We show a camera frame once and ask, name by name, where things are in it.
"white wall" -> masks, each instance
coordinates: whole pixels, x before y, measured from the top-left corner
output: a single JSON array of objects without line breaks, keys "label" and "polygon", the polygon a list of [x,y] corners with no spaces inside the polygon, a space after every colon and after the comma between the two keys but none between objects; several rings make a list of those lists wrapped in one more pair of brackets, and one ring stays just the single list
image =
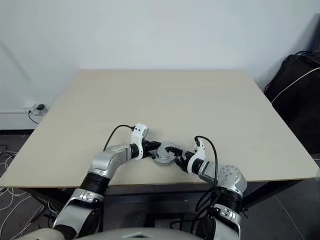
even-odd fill
[{"label": "white wall", "polygon": [[[0,112],[54,103],[78,69],[244,69],[263,88],[319,0],[0,0]],[[0,129],[35,125],[0,114]]]}]

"black bag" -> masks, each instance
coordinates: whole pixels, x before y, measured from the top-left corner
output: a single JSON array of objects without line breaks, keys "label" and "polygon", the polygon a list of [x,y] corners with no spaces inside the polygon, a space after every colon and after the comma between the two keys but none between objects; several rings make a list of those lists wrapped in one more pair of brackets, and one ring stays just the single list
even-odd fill
[{"label": "black bag", "polygon": [[[307,56],[288,56],[266,88],[266,97],[272,102],[288,85],[318,67]],[[294,83],[272,105],[305,149],[320,154],[320,69]]]}]

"gray floor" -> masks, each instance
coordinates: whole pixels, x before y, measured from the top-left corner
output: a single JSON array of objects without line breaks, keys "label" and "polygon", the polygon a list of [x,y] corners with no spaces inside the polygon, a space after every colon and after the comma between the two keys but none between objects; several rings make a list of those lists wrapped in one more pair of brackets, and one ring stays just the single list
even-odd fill
[{"label": "gray floor", "polygon": [[[18,151],[28,135],[0,135],[0,144],[6,144],[9,151]],[[4,165],[0,165],[0,176]],[[13,207],[28,194],[15,196],[11,207],[0,211],[0,227]],[[11,195],[4,193],[0,196],[0,209],[11,201]],[[1,240],[10,240],[20,230],[41,205],[32,197],[24,201],[13,211],[3,226]],[[146,212],[191,212],[195,202],[162,201],[149,203],[114,204],[105,209],[104,229],[119,228],[125,215],[134,210]],[[277,199],[273,196],[249,209],[248,219],[242,218],[241,231],[243,240],[319,240],[320,239],[320,181],[304,180],[291,188],[279,193]],[[168,227],[169,220],[160,221],[157,227]],[[47,218],[41,216],[24,232],[47,227]]]}]

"table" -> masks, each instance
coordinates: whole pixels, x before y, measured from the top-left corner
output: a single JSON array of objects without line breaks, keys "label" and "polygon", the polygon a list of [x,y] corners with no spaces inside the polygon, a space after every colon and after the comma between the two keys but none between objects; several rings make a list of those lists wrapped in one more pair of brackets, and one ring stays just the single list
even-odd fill
[{"label": "table", "polygon": [[[310,179],[319,170],[243,71],[82,70],[19,151],[0,185],[78,187],[114,127],[136,123],[148,126],[148,140],[169,141],[186,150],[193,149],[194,136],[206,136],[217,149],[219,163],[238,166],[249,182],[279,181],[269,182],[263,194],[251,195],[251,203],[281,189],[277,184]],[[130,143],[130,134],[119,129],[110,144]],[[182,183],[199,186],[202,180],[175,164],[164,167],[145,158],[121,166],[110,185]]]}]

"wooden tabletop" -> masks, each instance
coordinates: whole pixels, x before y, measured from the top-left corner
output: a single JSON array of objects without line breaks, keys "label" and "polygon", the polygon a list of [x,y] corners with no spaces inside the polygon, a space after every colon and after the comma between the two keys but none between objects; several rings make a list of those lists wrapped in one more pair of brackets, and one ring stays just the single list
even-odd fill
[{"label": "wooden tabletop", "polygon": [[[318,166],[242,71],[82,70],[56,101],[0,179],[1,186],[78,187],[119,124],[148,126],[146,139],[191,151],[211,139],[220,164],[248,181],[309,179]],[[110,145],[129,144],[119,129]],[[213,160],[210,147],[207,156]],[[178,166],[150,158],[122,165],[111,185],[201,183]]]}]

